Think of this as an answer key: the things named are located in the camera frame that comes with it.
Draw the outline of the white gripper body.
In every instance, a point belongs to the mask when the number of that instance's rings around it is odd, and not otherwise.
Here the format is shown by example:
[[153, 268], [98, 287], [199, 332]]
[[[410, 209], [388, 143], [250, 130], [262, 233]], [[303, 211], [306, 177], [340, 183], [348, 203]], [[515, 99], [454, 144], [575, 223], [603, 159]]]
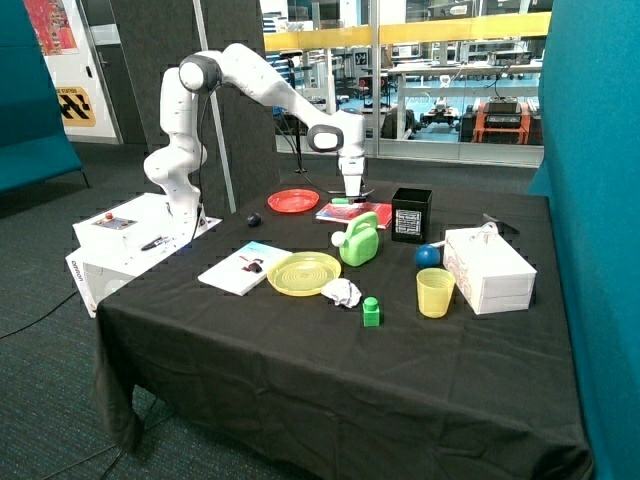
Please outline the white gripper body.
[[338, 167], [342, 174], [345, 195], [348, 198], [357, 198], [362, 194], [362, 176], [365, 168], [365, 158], [340, 156]]

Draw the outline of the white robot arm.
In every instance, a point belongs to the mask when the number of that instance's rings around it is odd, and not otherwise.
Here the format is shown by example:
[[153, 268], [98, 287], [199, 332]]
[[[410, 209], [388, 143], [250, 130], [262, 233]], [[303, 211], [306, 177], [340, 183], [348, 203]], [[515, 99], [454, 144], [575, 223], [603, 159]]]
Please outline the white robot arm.
[[205, 221], [201, 192], [189, 176], [207, 159], [198, 132], [199, 106], [221, 87], [237, 94], [226, 112], [235, 127], [231, 144], [273, 132], [272, 110], [280, 107], [307, 128], [309, 147], [335, 153], [348, 198], [363, 196], [365, 120], [354, 110], [327, 114], [297, 93], [266, 60], [249, 47], [234, 43], [222, 51], [205, 50], [186, 57], [163, 76], [160, 127], [166, 146], [144, 162], [146, 176], [164, 191], [170, 228], [176, 237], [190, 237]]

